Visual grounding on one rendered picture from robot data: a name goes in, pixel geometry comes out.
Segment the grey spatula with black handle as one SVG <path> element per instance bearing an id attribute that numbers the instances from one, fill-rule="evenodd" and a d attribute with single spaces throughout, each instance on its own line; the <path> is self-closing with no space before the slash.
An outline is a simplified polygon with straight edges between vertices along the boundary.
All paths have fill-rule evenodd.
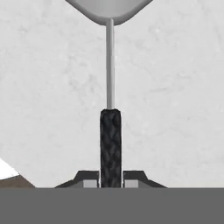
<path id="1" fill-rule="evenodd" d="M 100 116 L 100 188 L 123 186 L 122 118 L 115 108 L 115 27 L 153 0 L 65 0 L 92 22 L 106 27 L 106 103 Z"/>

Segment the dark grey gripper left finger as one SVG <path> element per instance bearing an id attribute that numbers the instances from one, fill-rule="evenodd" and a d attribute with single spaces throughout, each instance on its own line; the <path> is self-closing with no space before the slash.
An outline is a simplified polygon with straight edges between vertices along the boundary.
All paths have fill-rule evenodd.
<path id="1" fill-rule="evenodd" d="M 57 188 L 98 188 L 99 172 L 98 171 L 78 171 L 73 179 L 57 185 Z"/>

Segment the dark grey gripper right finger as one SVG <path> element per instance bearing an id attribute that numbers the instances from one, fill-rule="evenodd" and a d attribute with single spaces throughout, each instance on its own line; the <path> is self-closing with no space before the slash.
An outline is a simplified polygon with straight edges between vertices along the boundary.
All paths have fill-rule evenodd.
<path id="1" fill-rule="evenodd" d="M 144 171 L 124 171 L 123 188 L 165 188 L 151 179 L 148 179 Z"/>

